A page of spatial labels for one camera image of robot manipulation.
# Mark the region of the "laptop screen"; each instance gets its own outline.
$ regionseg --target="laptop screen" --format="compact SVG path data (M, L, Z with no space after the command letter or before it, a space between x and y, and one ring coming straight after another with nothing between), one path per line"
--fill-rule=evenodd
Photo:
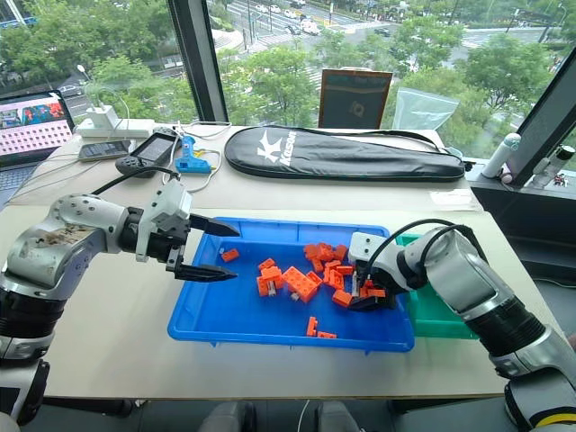
M0 168L44 160L73 128L58 91L0 99Z

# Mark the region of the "crosswalk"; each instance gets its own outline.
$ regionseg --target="crosswalk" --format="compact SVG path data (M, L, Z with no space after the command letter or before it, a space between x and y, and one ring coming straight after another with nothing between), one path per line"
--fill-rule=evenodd
M292 36L290 33L286 34L271 34L269 36L263 36L259 38L255 43L250 45L248 51L250 54L254 54L256 52L268 50L271 45L277 45L280 43L286 43L293 41L295 39L305 39L310 38L310 35L303 34L301 36Z
M310 82L314 84L314 88L320 90L322 86L322 71L316 67L306 67L306 72L310 77Z

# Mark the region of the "blue device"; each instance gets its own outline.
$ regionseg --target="blue device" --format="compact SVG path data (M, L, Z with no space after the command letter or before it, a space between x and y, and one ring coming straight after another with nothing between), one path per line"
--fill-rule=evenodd
M182 157L179 157L174 166L179 173L209 174L212 169L208 161L194 156L194 138L182 138Z

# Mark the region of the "power strip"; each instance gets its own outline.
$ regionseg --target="power strip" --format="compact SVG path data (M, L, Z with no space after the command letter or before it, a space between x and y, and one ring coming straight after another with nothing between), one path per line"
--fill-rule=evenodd
M120 119L110 105L90 107L76 132L86 138L147 138L156 123L152 119Z

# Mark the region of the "blue plastic tray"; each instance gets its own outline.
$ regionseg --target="blue plastic tray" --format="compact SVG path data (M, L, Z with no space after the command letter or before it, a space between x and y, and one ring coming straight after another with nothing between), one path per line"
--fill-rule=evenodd
M226 266L238 277L226 282L187 282L180 293L168 334L179 340L247 342L256 344L306 345L356 348L369 351L409 351L414 333L405 309L404 295L395 310L353 312L336 305L334 290L321 285L308 303L292 301L286 288L275 297L260 297L256 278L258 264L271 257L285 271L295 266L312 270L303 247L326 242L349 245L352 233L367 232L388 237L387 229L363 225L219 218L234 226L239 238L203 235L194 265ZM224 263L220 250L235 248L240 257ZM350 291L350 277L346 290ZM336 333L336 339L306 337L308 319L318 319L318 330Z

